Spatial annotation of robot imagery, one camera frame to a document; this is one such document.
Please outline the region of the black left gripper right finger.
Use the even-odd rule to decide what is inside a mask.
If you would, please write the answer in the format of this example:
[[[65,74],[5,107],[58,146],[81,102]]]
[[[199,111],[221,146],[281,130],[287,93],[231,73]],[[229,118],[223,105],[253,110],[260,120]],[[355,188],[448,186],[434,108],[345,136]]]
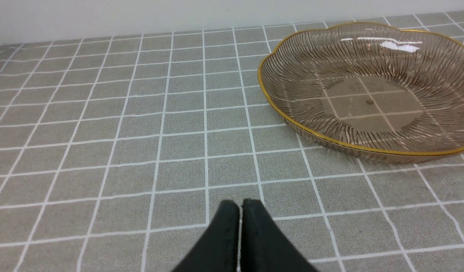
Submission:
[[[318,271],[282,233],[260,200],[245,199],[242,209],[242,272]]]

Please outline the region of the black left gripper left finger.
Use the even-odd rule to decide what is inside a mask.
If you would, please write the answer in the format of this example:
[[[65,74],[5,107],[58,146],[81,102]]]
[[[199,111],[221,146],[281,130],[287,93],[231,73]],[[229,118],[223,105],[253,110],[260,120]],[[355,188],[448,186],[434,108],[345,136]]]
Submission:
[[[239,207],[223,200],[195,245],[174,272],[235,272],[239,241]]]

